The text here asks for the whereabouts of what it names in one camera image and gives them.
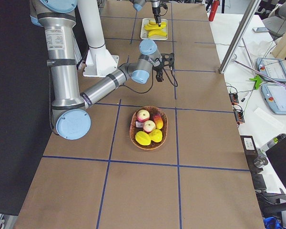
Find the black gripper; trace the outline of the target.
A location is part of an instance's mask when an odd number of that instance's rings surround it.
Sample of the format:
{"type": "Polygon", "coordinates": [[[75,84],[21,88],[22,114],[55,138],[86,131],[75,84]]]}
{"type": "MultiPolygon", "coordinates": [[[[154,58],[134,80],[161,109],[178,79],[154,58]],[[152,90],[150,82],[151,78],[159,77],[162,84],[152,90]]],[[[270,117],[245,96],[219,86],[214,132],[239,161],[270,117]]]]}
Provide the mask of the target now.
{"type": "Polygon", "coordinates": [[[163,67],[162,66],[156,66],[155,67],[156,71],[156,79],[158,82],[163,82],[163,67]]]}
{"type": "Polygon", "coordinates": [[[155,24],[159,21],[158,26],[161,27],[161,8],[160,1],[151,1],[152,11],[155,19],[155,24]]]}

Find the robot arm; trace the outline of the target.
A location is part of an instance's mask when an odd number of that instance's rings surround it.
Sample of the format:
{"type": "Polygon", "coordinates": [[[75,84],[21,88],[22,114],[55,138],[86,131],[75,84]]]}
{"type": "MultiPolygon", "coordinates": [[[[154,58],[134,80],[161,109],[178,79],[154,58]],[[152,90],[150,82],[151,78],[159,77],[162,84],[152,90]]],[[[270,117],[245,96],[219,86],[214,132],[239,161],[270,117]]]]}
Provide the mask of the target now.
{"type": "Polygon", "coordinates": [[[131,0],[130,2],[133,4],[133,8],[136,11],[140,11],[147,2],[150,2],[155,22],[159,27],[161,26],[161,15],[160,15],[161,1],[160,0],[131,0]]]}
{"type": "Polygon", "coordinates": [[[92,124],[87,108],[128,79],[144,84],[152,70],[163,68],[164,58],[150,39],[140,43],[141,54],[137,62],[118,65],[118,56],[111,55],[106,48],[95,0],[32,0],[30,13],[31,22],[45,30],[47,66],[55,95],[50,106],[50,122],[57,134],[65,139],[76,140],[87,134],[92,124]],[[88,42],[89,76],[100,77],[99,82],[84,92],[79,91],[74,52],[76,10],[80,13],[88,42]]]}

